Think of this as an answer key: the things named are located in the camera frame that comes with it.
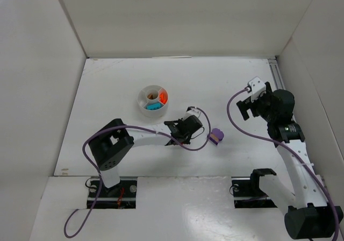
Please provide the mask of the teal lego brick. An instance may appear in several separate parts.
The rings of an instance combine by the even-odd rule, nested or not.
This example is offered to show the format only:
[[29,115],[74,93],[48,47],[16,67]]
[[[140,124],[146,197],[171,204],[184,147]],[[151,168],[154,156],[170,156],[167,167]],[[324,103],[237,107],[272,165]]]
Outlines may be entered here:
[[147,110],[153,111],[153,110],[158,110],[163,107],[162,103],[154,103],[154,104],[149,104],[146,106]]

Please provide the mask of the orange lego wedge piece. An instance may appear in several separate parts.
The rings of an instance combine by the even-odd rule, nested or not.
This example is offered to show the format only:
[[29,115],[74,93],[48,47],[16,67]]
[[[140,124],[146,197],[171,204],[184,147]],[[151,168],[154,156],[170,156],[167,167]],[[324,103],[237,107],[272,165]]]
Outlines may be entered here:
[[163,104],[166,104],[167,103],[167,99],[166,98],[160,98],[160,102],[163,103]]

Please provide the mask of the orange round lego piece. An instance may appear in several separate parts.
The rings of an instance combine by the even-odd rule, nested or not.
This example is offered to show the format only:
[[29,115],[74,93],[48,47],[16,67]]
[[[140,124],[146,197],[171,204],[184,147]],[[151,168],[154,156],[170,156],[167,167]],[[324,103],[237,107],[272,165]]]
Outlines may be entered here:
[[165,98],[167,98],[167,95],[166,95],[165,93],[160,93],[160,94],[159,94],[159,97],[160,97],[161,99],[165,99]]

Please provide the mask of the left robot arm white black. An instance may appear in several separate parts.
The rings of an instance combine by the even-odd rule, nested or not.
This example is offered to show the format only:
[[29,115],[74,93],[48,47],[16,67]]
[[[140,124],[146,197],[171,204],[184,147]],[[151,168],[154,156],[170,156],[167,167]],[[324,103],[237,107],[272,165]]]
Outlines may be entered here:
[[117,166],[130,149],[148,145],[185,146],[202,128],[194,115],[146,127],[127,127],[119,118],[112,120],[88,142],[107,196],[114,196],[122,188]]

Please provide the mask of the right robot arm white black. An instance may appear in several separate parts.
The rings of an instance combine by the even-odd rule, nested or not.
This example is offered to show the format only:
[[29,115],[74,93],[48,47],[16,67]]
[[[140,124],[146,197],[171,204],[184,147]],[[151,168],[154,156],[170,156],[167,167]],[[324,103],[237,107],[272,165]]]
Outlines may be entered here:
[[293,119],[294,95],[283,89],[272,90],[270,83],[259,77],[250,80],[244,91],[249,97],[237,102],[243,119],[247,120],[251,113],[267,122],[266,141],[275,145],[293,187],[289,191],[273,169],[261,168],[250,175],[253,191],[270,197],[283,214],[286,231],[292,239],[337,240],[343,211],[334,205],[312,168],[302,128]]

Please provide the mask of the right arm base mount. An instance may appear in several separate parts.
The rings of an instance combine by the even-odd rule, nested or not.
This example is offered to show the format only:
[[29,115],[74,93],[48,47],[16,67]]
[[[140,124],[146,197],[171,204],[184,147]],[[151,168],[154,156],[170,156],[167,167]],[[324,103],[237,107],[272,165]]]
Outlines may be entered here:
[[232,177],[230,194],[236,209],[276,208],[267,194],[252,187],[250,177]]

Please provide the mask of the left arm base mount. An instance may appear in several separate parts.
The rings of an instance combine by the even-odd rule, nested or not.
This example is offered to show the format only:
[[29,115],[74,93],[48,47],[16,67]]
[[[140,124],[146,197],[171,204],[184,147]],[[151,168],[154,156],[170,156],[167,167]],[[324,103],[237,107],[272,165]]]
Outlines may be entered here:
[[[102,185],[94,209],[135,209],[137,183],[137,178],[124,177],[115,187],[106,188]],[[88,189],[87,208],[90,209],[99,190],[99,179],[88,178],[85,187]]]

